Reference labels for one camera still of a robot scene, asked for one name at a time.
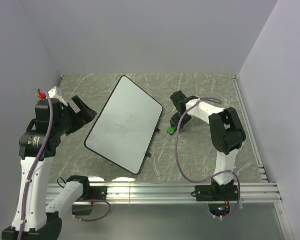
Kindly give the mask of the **green whiteboard eraser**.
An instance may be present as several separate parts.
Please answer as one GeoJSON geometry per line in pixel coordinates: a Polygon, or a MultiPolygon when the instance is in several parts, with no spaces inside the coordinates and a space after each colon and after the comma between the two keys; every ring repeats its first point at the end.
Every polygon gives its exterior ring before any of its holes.
{"type": "Polygon", "coordinates": [[[176,126],[171,126],[171,127],[169,127],[169,128],[167,129],[167,132],[168,132],[170,135],[174,134],[175,131],[176,131],[176,126]]]}

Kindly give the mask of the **white whiteboard black frame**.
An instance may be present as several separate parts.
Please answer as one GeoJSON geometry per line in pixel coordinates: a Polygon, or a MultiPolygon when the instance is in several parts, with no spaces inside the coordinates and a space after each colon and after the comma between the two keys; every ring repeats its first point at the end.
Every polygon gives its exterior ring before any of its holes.
{"type": "Polygon", "coordinates": [[[162,104],[123,75],[98,114],[84,146],[136,175],[162,112],[162,104]]]}

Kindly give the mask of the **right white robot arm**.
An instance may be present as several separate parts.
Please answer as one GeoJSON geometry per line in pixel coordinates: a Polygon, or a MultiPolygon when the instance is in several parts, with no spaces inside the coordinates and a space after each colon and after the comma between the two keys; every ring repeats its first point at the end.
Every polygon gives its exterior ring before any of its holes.
{"type": "Polygon", "coordinates": [[[234,173],[234,164],[239,149],[246,140],[237,111],[233,107],[221,108],[220,100],[213,97],[186,97],[182,91],[174,92],[170,99],[177,112],[170,119],[169,134],[178,134],[193,118],[209,125],[212,145],[216,149],[214,174],[207,177],[210,185],[201,185],[197,180],[192,194],[197,201],[237,201],[239,186],[234,173]]]}

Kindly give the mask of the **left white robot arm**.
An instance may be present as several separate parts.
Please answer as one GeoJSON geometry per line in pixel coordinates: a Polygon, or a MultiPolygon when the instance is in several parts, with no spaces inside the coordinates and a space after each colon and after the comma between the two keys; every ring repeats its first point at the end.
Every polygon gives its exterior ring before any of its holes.
{"type": "Polygon", "coordinates": [[[61,192],[46,204],[49,174],[63,135],[91,122],[96,112],[78,96],[72,97],[75,112],[61,97],[39,94],[35,118],[19,140],[22,179],[19,201],[12,225],[2,231],[4,240],[56,240],[62,219],[76,202],[107,203],[106,187],[91,189],[88,177],[72,175],[61,192]]]}

